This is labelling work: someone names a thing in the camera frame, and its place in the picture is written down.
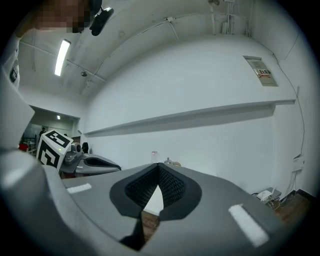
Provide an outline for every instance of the person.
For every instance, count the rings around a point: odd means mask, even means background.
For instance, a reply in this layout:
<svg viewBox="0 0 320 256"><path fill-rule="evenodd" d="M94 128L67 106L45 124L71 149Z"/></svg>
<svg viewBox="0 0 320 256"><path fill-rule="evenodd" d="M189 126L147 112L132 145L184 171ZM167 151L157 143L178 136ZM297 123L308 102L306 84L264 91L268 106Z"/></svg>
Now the person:
<svg viewBox="0 0 320 256"><path fill-rule="evenodd" d="M39 140L38 140L38 142L40 142L41 135L44 134L45 132L46 132L46 128L42 127L42 131L40 131L40 133L39 133Z"/></svg>
<svg viewBox="0 0 320 256"><path fill-rule="evenodd" d="M88 145L87 142L84 142L84 143L82 144L82 151L83 151L83 153L88 154L88 150L89 150L89 145Z"/></svg>
<svg viewBox="0 0 320 256"><path fill-rule="evenodd" d="M74 33L81 32L93 20L101 5L102 0L44 0L31 11L16 28L0 59L0 64L14 88L18 89L20 83L19 41L28 31L71 28Z"/></svg>

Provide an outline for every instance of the white wall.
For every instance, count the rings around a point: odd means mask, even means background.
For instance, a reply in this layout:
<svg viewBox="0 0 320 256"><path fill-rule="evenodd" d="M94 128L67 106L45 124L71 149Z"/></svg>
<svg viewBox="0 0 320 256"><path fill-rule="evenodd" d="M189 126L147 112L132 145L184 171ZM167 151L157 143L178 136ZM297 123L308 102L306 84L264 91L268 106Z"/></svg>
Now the white wall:
<svg viewBox="0 0 320 256"><path fill-rule="evenodd" d="M243 56L261 57L279 87L261 86ZM198 38L155 49L118 72L90 102L85 134L94 154L123 169L150 163L158 151L159 162L170 157L253 193L274 184L274 114L287 115L279 109L292 108L292 99L262 45L244 36ZM147 211L159 211L159 193L155 201Z"/></svg>
<svg viewBox="0 0 320 256"><path fill-rule="evenodd" d="M61 95L54 91L44 91L41 88L21 84L18 89L23 99L30 105L43 110L81 118L84 113L84 103L74 100L70 95Z"/></svg>
<svg viewBox="0 0 320 256"><path fill-rule="evenodd" d="M280 86L261 86L243 56L261 57ZM244 36L207 36L157 48L120 70L90 102L84 132L188 111L294 98L287 78L262 45Z"/></svg>
<svg viewBox="0 0 320 256"><path fill-rule="evenodd" d="M32 117L31 124L48 127L48 129L57 129L63 134L71 136L73 120L68 116L60 116L60 120L57 119L57 115L52 112L48 112L41 109L35 109L34 116Z"/></svg>
<svg viewBox="0 0 320 256"><path fill-rule="evenodd" d="M299 91L298 97L304 119L302 155L305 157L305 167L297 174L296 189L316 196L320 179L320 76L317 60L295 22L271 1L256 1L255 27L252 35L275 54L293 87ZM303 140L298 102L296 101L293 107L278 106L274 118L277 131L275 180L278 187L287 188L292 175L290 163L293 157L300 154Z"/></svg>
<svg viewBox="0 0 320 256"><path fill-rule="evenodd" d="M81 134L78 132L79 130L79 119L75 119L73 122L72 122L72 131L71 131L71 134L70 136L73 138L73 137L78 137L80 136Z"/></svg>

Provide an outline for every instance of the black mesh panel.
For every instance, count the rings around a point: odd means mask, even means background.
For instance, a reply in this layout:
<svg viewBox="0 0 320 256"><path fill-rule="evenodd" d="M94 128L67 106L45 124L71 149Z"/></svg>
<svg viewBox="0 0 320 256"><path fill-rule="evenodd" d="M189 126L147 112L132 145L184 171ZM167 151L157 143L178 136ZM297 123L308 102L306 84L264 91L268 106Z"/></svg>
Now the black mesh panel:
<svg viewBox="0 0 320 256"><path fill-rule="evenodd" d="M163 207L168 207L173 203L179 201L186 192L184 182L165 169L158 168L159 188L161 189L163 198Z"/></svg>
<svg viewBox="0 0 320 256"><path fill-rule="evenodd" d="M125 194L143 209L149 202L157 185L158 172L157 168L154 168L125 186Z"/></svg>

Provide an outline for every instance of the floor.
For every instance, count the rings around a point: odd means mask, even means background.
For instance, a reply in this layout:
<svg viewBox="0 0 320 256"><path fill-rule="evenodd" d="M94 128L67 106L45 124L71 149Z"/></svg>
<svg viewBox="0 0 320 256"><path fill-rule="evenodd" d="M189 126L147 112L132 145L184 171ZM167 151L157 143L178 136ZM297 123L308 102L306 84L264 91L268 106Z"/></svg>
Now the floor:
<svg viewBox="0 0 320 256"><path fill-rule="evenodd" d="M293 225L307 214L310 206L311 202L297 193L290 195L275 213L286 225Z"/></svg>
<svg viewBox="0 0 320 256"><path fill-rule="evenodd" d="M286 225L292 225L307 214L310 206L311 202L297 193L296 195L289 195L289 197L275 210L275 214ZM159 225L159 217L143 211L142 224L144 239L145 242L147 242Z"/></svg>

